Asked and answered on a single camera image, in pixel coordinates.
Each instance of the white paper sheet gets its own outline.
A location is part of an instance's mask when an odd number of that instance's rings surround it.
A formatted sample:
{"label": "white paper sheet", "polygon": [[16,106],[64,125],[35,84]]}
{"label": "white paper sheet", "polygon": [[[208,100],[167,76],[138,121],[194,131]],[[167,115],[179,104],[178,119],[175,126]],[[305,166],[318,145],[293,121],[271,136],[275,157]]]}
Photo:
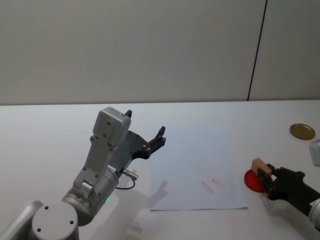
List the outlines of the white paper sheet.
{"label": "white paper sheet", "polygon": [[150,159],[151,192],[166,183],[167,195],[151,210],[247,207],[221,127],[167,126],[165,137]]}

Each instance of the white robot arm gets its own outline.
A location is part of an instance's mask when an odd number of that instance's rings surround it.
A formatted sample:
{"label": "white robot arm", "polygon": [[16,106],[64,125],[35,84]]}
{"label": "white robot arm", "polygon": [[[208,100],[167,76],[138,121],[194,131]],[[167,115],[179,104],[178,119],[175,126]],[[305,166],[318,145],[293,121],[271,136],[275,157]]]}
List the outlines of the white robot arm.
{"label": "white robot arm", "polygon": [[83,168],[62,202],[29,204],[0,234],[0,240],[78,240],[78,227],[90,223],[111,193],[119,177],[131,178],[132,187],[138,176],[127,170],[133,159],[148,159],[165,145],[165,127],[147,142],[129,131],[132,112],[123,114],[112,107],[98,113],[91,148]]}

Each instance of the red mark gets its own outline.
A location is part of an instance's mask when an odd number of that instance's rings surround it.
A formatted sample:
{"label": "red mark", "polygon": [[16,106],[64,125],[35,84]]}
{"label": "red mark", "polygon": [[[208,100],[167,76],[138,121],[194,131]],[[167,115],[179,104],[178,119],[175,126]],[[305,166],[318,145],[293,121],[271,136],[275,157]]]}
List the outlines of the red mark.
{"label": "red mark", "polygon": [[212,179],[212,183],[222,189],[225,187],[219,179]]}
{"label": "red mark", "polygon": [[204,189],[207,190],[210,194],[213,194],[215,191],[204,181],[201,182],[202,186],[204,186]]}

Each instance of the cable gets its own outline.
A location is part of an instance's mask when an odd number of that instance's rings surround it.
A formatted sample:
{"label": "cable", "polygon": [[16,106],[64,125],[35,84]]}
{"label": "cable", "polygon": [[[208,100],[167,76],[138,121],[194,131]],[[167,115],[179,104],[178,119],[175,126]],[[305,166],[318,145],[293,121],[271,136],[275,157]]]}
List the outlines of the cable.
{"label": "cable", "polygon": [[129,189],[133,189],[136,185],[136,181],[135,180],[132,180],[133,182],[133,185],[130,186],[130,187],[116,187],[115,189],[119,189],[119,190],[129,190]]}

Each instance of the black bracket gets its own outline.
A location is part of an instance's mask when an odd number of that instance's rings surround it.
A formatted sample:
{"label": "black bracket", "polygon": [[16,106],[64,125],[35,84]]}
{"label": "black bracket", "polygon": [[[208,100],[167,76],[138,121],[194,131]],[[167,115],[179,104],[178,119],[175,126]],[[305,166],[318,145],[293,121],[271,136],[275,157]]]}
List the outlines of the black bracket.
{"label": "black bracket", "polygon": [[146,141],[140,135],[128,131],[125,140],[114,151],[112,159],[109,162],[109,165],[115,169],[117,176],[120,177],[122,175],[122,171],[126,169],[132,160],[148,159],[151,154],[163,147],[166,143],[166,138],[163,137],[165,130],[166,128],[162,126],[151,141]]}
{"label": "black bracket", "polygon": [[258,168],[258,177],[267,192],[268,199],[285,200],[308,216],[312,207],[310,203],[319,199],[320,193],[304,183],[305,174],[284,167],[275,168],[271,164],[267,166],[276,179],[272,180],[272,177],[261,168]]}

